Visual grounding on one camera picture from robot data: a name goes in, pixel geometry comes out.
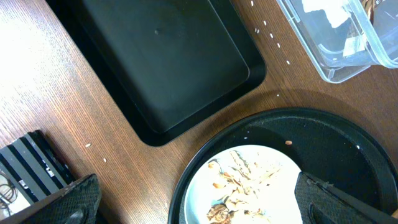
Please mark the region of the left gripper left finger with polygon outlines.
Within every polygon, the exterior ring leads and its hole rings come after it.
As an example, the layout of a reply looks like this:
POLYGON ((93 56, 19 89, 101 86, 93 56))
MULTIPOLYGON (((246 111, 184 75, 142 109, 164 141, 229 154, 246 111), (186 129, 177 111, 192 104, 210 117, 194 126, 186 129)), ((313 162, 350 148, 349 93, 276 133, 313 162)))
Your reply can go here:
POLYGON ((90 174, 1 220, 1 223, 96 223, 100 201, 101 189, 97 175, 90 174))

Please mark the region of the white tissue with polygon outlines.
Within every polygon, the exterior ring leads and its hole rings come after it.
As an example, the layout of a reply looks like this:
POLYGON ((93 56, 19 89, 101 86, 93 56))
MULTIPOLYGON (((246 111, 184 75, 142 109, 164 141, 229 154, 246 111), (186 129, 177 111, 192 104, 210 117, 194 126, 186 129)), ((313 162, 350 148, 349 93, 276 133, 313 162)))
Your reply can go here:
POLYGON ((351 17, 345 9, 347 0, 302 0, 304 12, 324 11, 332 28, 337 28, 351 17))

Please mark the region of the pile of nuts and oats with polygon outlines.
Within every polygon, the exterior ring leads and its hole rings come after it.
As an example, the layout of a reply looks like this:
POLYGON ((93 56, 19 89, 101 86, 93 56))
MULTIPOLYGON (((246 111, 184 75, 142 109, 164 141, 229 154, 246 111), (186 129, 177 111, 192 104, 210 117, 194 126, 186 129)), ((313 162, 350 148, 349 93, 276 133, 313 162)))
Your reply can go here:
POLYGON ((209 223, 270 223, 264 201, 266 192, 278 178, 278 162, 248 162, 238 151, 231 151, 227 164, 219 159, 208 163, 214 175, 212 186, 217 201, 206 214, 209 223))

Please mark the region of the gold coffee sachet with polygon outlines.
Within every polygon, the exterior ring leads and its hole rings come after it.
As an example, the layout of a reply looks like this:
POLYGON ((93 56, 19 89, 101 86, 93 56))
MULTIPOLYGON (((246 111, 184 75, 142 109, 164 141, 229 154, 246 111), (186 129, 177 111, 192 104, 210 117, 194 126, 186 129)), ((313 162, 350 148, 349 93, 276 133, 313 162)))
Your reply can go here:
POLYGON ((376 32, 376 28, 379 25, 376 19, 379 15, 376 10, 380 8, 380 4, 383 1, 376 0, 349 0, 345 3, 345 8, 351 13, 352 23, 348 30, 348 35, 345 40, 343 49, 344 57, 352 57, 356 54, 363 54, 365 51, 370 55, 382 55, 382 46, 379 35, 376 32))

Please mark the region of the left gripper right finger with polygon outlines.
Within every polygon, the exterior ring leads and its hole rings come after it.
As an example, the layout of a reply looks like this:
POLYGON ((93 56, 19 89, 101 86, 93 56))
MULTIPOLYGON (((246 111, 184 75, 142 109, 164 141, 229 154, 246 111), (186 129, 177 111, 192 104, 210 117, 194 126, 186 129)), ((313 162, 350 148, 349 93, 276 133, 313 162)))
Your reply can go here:
POLYGON ((294 194, 304 223, 397 224, 396 217, 306 172, 299 173, 294 194))

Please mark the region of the wooden chopstick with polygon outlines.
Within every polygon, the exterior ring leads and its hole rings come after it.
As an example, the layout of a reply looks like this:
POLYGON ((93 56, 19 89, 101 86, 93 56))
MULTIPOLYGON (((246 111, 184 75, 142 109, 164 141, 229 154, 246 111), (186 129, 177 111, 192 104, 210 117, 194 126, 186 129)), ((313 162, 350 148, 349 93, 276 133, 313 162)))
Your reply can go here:
POLYGON ((396 210, 396 211, 392 214, 392 216, 393 216, 394 218, 398 218, 398 210, 396 210))

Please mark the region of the grey plate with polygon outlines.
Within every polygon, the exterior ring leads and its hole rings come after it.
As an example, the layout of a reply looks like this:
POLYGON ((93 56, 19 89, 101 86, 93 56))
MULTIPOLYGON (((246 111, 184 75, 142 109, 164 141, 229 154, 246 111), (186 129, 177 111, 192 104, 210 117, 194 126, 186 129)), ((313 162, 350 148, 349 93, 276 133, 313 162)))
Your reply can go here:
POLYGON ((238 151, 248 162, 278 162, 282 169, 278 178, 266 192, 265 209, 271 216, 270 223, 301 223, 302 217, 295 199, 295 186, 300 173, 298 165, 285 154, 265 146, 243 145, 221 151, 209 158, 191 179, 184 200, 184 219, 187 223, 209 223, 206 214, 218 203, 212 186, 214 175, 208 171, 208 163, 219 159, 227 164, 231 151, 238 151))

